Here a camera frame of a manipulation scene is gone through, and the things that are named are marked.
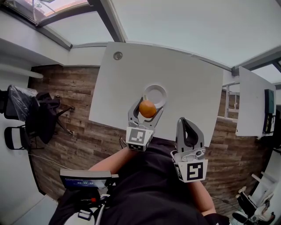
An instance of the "orange fruit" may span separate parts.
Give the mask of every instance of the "orange fruit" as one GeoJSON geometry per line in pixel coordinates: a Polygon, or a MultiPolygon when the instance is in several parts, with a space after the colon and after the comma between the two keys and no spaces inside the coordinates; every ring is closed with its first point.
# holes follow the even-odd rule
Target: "orange fruit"
{"type": "Polygon", "coordinates": [[[139,110],[145,118],[152,118],[156,113],[155,105],[149,100],[143,100],[140,103],[139,110]]]}

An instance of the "device screen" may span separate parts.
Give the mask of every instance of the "device screen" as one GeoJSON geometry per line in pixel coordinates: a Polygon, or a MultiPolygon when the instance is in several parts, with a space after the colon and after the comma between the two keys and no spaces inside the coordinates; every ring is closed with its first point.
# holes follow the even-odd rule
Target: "device screen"
{"type": "Polygon", "coordinates": [[[92,187],[104,188],[106,180],[80,180],[80,179],[65,179],[67,187],[92,187]]]}

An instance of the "black t-shirt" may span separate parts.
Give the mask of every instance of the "black t-shirt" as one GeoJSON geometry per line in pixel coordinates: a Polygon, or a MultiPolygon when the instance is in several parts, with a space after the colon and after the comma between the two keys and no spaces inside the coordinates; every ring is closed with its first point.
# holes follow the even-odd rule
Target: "black t-shirt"
{"type": "MultiPolygon", "coordinates": [[[[150,144],[118,174],[100,225],[229,225],[228,217],[203,217],[195,208],[187,185],[177,177],[170,150],[163,145],[150,144]]],[[[60,214],[55,213],[52,221],[58,221],[60,214]]]]}

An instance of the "wooden floor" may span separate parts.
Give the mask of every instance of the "wooden floor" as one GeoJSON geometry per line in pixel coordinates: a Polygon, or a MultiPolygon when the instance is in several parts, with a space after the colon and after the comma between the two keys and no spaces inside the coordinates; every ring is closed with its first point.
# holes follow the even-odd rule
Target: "wooden floor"
{"type": "MultiPolygon", "coordinates": [[[[99,68],[41,66],[34,72],[44,75],[42,80],[31,79],[29,87],[46,91],[51,96],[59,95],[61,109],[74,106],[74,112],[67,112],[60,118],[66,127],[74,131],[69,136],[58,127],[58,134],[43,150],[32,154],[53,160],[71,169],[87,170],[95,163],[120,150],[119,137],[125,131],[97,125],[88,120],[90,105],[96,85],[99,68]]],[[[219,115],[223,116],[225,91],[222,91],[219,115]]],[[[252,173],[260,174],[268,151],[260,147],[254,137],[236,137],[234,124],[217,122],[206,158],[209,159],[207,178],[204,185],[210,195],[238,207],[235,195],[244,185],[247,192],[253,188],[252,173]]],[[[59,177],[60,166],[39,157],[32,156],[36,178],[40,188],[54,199],[64,193],[59,177]]],[[[213,198],[217,212],[231,216],[235,208],[213,198]]]]}

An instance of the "plastic bag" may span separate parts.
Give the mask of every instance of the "plastic bag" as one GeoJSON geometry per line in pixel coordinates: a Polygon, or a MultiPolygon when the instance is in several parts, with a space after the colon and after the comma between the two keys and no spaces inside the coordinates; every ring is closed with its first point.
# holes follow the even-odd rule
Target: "plastic bag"
{"type": "Polygon", "coordinates": [[[25,122],[29,113],[29,107],[32,103],[32,97],[38,93],[34,89],[20,88],[14,85],[8,87],[9,100],[12,101],[14,109],[17,112],[18,119],[25,122]]]}

